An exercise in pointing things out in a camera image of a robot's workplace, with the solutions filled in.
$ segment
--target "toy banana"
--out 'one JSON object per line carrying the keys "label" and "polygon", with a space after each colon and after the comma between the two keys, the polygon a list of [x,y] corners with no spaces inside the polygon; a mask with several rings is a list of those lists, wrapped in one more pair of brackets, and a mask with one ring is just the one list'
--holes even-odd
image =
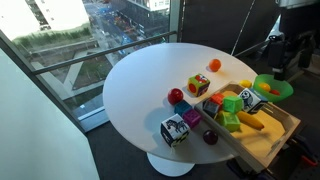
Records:
{"label": "toy banana", "polygon": [[253,117],[251,114],[248,114],[244,111],[239,111],[237,113],[237,116],[240,120],[240,122],[254,128],[257,130],[261,130],[264,128],[264,125],[255,117]]}

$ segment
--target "green bowl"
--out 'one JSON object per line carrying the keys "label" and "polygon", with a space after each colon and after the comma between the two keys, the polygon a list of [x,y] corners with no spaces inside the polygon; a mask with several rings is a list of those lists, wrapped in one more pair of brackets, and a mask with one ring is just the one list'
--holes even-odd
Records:
{"label": "green bowl", "polygon": [[[278,90],[280,92],[280,95],[274,95],[269,93],[268,91],[265,91],[259,86],[260,83],[269,84],[271,90]],[[293,94],[293,88],[287,81],[275,80],[273,76],[269,74],[258,75],[254,80],[253,89],[258,91],[264,97],[266,97],[269,102],[282,101]]]}

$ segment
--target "wooden tray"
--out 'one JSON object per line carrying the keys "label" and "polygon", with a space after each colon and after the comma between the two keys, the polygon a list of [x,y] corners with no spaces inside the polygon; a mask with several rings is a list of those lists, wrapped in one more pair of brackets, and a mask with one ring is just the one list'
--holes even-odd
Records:
{"label": "wooden tray", "polygon": [[[236,96],[243,89],[237,83],[230,82],[215,93]],[[253,115],[264,124],[265,127],[261,131],[241,123],[238,131],[230,133],[202,110],[206,100],[204,99],[196,104],[195,110],[256,172],[260,172],[269,166],[300,123],[299,119],[268,103],[257,114]]]}

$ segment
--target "white round table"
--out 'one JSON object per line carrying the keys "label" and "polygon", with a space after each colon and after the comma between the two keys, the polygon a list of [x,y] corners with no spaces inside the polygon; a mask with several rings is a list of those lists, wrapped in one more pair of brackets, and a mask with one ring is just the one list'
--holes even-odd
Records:
{"label": "white round table", "polygon": [[[211,72],[208,64],[215,58],[222,67]],[[211,84],[205,94],[194,97],[186,86],[188,78],[198,73]],[[200,122],[185,141],[171,149],[160,134],[161,122],[174,115],[174,107],[167,101],[169,90],[181,89],[184,99],[194,106],[228,82],[253,82],[256,75],[243,62],[222,51],[196,44],[164,43],[135,51],[118,62],[105,81],[103,102],[115,129],[147,152],[157,171],[179,176],[194,164],[225,161],[238,154],[222,138],[215,145],[206,144],[202,134],[210,128],[205,122]],[[167,168],[168,163],[174,167],[178,163],[181,168],[172,171]]]}

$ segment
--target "cube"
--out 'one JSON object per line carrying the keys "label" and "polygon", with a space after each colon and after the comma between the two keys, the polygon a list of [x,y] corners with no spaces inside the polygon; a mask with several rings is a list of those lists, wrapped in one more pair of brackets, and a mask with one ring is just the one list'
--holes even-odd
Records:
{"label": "cube", "polygon": [[210,85],[210,80],[202,74],[192,76],[188,80],[188,91],[194,96],[198,97],[207,92]]}
{"label": "cube", "polygon": [[175,147],[185,140],[189,135],[189,130],[188,124],[178,114],[164,120],[160,128],[163,139],[170,147]]}
{"label": "cube", "polygon": [[183,114],[182,119],[192,129],[200,123],[202,117],[196,110],[190,109]]}
{"label": "cube", "polygon": [[210,97],[210,101],[214,102],[215,104],[218,104],[219,105],[219,110],[221,110],[222,108],[222,103],[223,103],[223,98],[224,98],[224,95],[221,94],[221,93],[216,93],[214,95],[212,95]]}
{"label": "cube", "polygon": [[192,109],[192,106],[185,100],[181,100],[177,104],[174,105],[174,113],[183,116],[185,112]]}
{"label": "cube", "polygon": [[220,106],[210,100],[207,100],[204,102],[203,105],[203,111],[206,112],[210,117],[212,117],[213,119],[216,118],[218,112],[219,112],[219,108]]}
{"label": "cube", "polygon": [[223,110],[231,113],[237,113],[242,110],[243,100],[237,96],[227,96],[223,98]]}
{"label": "cube", "polygon": [[268,100],[264,96],[260,95],[252,88],[245,88],[238,97],[243,99],[242,110],[249,114],[257,113],[263,105],[268,103]]}
{"label": "cube", "polygon": [[218,122],[230,132],[234,132],[240,128],[238,116],[231,112],[220,111],[218,115]]}

